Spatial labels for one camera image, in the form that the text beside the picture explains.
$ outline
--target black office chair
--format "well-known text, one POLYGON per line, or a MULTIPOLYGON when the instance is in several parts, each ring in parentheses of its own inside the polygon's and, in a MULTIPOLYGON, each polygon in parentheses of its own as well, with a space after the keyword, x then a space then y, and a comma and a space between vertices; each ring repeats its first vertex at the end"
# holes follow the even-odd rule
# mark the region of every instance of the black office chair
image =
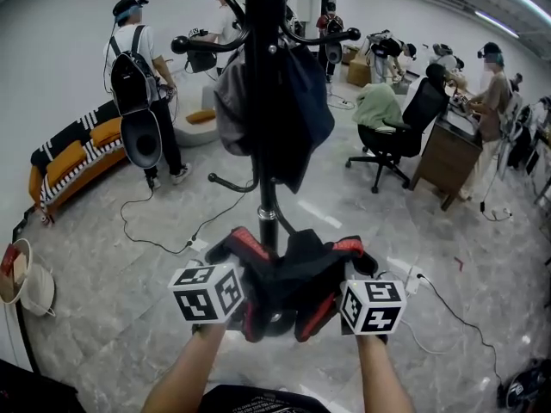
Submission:
POLYGON ((401 157, 414 157, 421 152, 421 136, 424 129, 448 106, 449 96, 444 88, 435 87, 429 78, 421 81, 417 93, 407 106, 402 119, 404 124, 396 125, 383 121, 386 126, 396 129, 394 133, 377 132, 366 126, 358 125, 358 133, 365 147, 363 151, 371 150, 375 156, 349 157, 346 168, 352 166, 352 161, 377 163, 377 177, 371 188, 373 194, 379 193, 379 179, 383 167, 391 169, 404 182, 403 188, 409 188, 410 178, 397 167, 401 157))

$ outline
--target coat rack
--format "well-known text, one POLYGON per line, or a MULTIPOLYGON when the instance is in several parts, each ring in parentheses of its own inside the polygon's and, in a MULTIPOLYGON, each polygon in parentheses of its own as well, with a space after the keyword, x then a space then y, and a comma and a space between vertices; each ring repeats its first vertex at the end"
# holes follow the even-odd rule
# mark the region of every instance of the coat rack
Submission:
POLYGON ((265 154, 266 146, 263 145, 263 137, 269 130, 266 124, 277 121, 275 114, 271 113, 269 108, 263 107, 277 103, 275 93, 278 70, 275 55, 279 28, 291 40, 307 46, 359 40, 361 34, 358 29, 350 28, 345 32, 330 34, 323 38, 306 39, 294 34, 288 27, 285 19, 287 0, 245 0, 246 12, 241 9, 236 0, 226 0, 226 2, 242 27, 236 40, 227 45, 219 45, 179 37, 176 47, 173 43, 172 51, 174 53, 230 52, 245 44, 247 120, 253 136, 256 137, 256 148, 251 156, 253 182, 249 187, 240 187, 214 173, 208 175, 208 180, 238 193, 253 191, 260 184, 260 207, 258 208, 260 239, 265 246, 277 250, 278 222, 289 234, 294 232, 277 202, 276 184, 270 173, 270 166, 266 163, 268 160, 265 154))

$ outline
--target black speaker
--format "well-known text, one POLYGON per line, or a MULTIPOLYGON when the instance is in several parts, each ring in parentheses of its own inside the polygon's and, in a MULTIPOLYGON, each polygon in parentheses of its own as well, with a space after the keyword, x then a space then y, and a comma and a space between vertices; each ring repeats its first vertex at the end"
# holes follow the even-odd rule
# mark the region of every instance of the black speaker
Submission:
POLYGON ((327 61, 332 65, 338 65, 343 61, 343 46, 340 43, 325 45, 325 53, 327 54, 327 61))
POLYGON ((163 154, 157 118, 150 110, 123 116, 121 139, 128 159, 141 169, 154 167, 163 154))

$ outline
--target gray floor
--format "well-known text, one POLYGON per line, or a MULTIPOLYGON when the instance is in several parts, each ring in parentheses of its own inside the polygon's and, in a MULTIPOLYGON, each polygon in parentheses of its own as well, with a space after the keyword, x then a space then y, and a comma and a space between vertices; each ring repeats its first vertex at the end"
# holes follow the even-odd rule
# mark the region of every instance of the gray floor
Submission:
MULTIPOLYGON (((336 94, 355 98, 357 88, 333 86, 336 94)), ((443 213, 432 186, 420 182, 414 192, 406 191, 387 171, 381 192, 373 195, 373 166, 344 167, 346 158, 362 149, 350 116, 335 110, 335 131, 315 152, 301 191, 294 196, 279 188, 282 209, 292 224, 312 227, 326 241, 357 234, 381 266, 397 274, 400 267, 419 266, 450 305, 479 324, 486 341, 495 344, 502 377, 547 354, 551 329, 543 306, 549 272, 543 262, 551 247, 535 223, 522 179, 513 175, 506 184, 496 182, 489 196, 490 208, 512 210, 512 219, 503 223, 487 221, 474 202, 455 203, 443 213), (299 200, 342 226, 307 212, 299 200), (464 262, 462 272, 455 258, 464 262)), ((251 178, 249 160, 229 156, 218 142, 183 154, 195 166, 189 179, 172 187, 164 170, 164 185, 154 197, 125 211, 131 234, 173 250, 183 246, 199 223, 238 198, 209 183, 208 173, 241 184, 251 178)), ((404 159, 400 166, 412 175, 417 162, 404 159)), ((166 286, 174 269, 197 253, 172 256, 132 243, 122 232, 122 203, 147 195, 142 174, 122 165, 67 204, 52 228, 41 227, 33 216, 23 233, 46 259, 57 286, 56 318, 27 315, 37 360, 46 375, 77 387, 88 412, 138 411, 190 337, 190 325, 183 322, 166 286)), ((200 239, 212 245, 237 225, 257 234, 257 204, 257 192, 248 194, 201 231, 200 239)), ((280 250, 285 244, 282 235, 280 250)), ((463 329, 424 286, 410 298, 405 319, 426 348, 450 350, 425 353, 403 324, 390 338, 390 354, 417 410, 495 411, 498 382, 492 351, 480 345, 478 334, 463 329)), ((286 387, 320 398, 333 412, 360 412, 358 367, 355 341, 339 335, 334 319, 305 344, 290 336, 249 344, 229 332, 211 382, 286 387)))

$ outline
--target wooden desk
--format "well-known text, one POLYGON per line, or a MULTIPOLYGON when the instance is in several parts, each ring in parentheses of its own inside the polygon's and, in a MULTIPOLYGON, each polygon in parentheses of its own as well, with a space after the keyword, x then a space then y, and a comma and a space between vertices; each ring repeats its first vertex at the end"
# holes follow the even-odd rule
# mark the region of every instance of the wooden desk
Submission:
POLYGON ((443 211, 449 208, 459 194, 482 152, 480 134, 472 136, 463 132, 447 122, 445 115, 436 118, 410 184, 413 190, 419 179, 423 178, 445 192, 448 196, 440 206, 443 211))

